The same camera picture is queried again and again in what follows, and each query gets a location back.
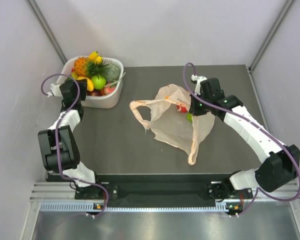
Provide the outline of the translucent orange plastic bag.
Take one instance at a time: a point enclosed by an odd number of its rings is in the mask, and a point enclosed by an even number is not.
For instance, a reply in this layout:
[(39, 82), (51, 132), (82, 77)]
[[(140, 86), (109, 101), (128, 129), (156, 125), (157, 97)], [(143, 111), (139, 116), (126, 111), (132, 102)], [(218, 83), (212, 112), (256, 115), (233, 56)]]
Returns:
[(177, 105), (185, 106), (189, 112), (190, 92), (169, 84), (158, 90), (154, 100), (134, 100), (129, 108), (144, 129), (155, 134), (155, 140), (183, 150), (187, 154), (187, 163), (194, 165), (200, 143), (211, 132), (215, 116), (211, 113), (193, 116), (189, 122), (187, 113), (178, 112)]

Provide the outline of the orange yellow mango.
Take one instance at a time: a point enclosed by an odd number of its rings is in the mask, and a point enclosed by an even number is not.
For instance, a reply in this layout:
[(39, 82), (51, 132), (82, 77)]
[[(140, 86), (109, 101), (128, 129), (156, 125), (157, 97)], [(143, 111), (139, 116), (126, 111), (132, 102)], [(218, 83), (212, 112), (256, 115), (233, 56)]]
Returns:
[(85, 77), (85, 76), (79, 76), (77, 79), (77, 81), (86, 81), (87, 85), (86, 85), (86, 90), (88, 92), (92, 92), (95, 88), (94, 88), (94, 84), (93, 82), (88, 78), (88, 77)]

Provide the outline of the yellow banana bunch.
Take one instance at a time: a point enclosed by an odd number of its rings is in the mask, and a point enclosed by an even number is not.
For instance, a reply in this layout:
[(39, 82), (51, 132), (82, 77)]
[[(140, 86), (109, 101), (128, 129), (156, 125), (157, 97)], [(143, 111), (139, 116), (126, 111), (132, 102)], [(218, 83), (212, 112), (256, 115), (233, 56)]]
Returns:
[(103, 57), (100, 56), (97, 51), (92, 52), (89, 56), (81, 56), (81, 57), (88, 57), (88, 59), (96, 61), (97, 64), (103, 62)]

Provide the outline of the green starfruit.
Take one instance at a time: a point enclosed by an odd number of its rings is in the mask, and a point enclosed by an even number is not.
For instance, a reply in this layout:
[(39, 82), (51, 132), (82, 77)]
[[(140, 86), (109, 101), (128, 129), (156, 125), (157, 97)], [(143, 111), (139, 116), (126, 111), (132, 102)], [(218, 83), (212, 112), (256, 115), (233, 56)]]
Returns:
[(187, 113), (187, 116), (186, 116), (186, 119), (190, 122), (190, 123), (192, 123), (193, 122), (193, 120), (192, 120), (192, 114), (190, 114), (189, 112)]

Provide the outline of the pineapple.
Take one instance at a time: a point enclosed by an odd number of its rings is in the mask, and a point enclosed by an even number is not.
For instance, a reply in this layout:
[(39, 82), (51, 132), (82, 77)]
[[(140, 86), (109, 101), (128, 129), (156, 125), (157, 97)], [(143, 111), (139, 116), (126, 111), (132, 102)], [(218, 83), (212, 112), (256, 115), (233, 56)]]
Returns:
[(75, 60), (73, 67), (79, 76), (88, 78), (104, 75), (110, 69), (109, 64), (105, 64), (103, 61), (96, 63), (95, 60), (88, 59), (88, 57), (79, 57)]

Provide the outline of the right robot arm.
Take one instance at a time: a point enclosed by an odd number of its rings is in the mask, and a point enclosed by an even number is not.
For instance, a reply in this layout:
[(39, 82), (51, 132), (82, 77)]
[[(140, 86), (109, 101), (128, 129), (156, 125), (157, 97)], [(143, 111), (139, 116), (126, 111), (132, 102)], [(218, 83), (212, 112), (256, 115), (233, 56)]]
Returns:
[(225, 96), (217, 78), (193, 74), (191, 82), (195, 90), (190, 95), (189, 112), (193, 116), (211, 113), (218, 117), (242, 137), (261, 163), (257, 169), (241, 170), (227, 178), (223, 185), (227, 197), (235, 198), (242, 189), (248, 188), (271, 193), (298, 177), (300, 150), (297, 146), (287, 146), (269, 134), (236, 96)]

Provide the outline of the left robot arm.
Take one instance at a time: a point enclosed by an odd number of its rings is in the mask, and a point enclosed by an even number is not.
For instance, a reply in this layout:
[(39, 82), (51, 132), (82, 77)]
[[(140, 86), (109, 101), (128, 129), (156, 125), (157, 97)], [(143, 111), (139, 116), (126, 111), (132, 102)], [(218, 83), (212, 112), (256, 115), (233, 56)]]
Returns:
[(78, 187), (86, 188), (92, 198), (99, 198), (104, 191), (101, 183), (96, 181), (96, 174), (88, 169), (83, 162), (73, 131), (84, 115), (82, 101), (86, 99), (88, 82), (74, 82), (68, 78), (59, 86), (61, 96), (60, 115), (55, 123), (38, 133), (38, 143), (42, 163), (47, 171), (59, 173), (74, 180)]

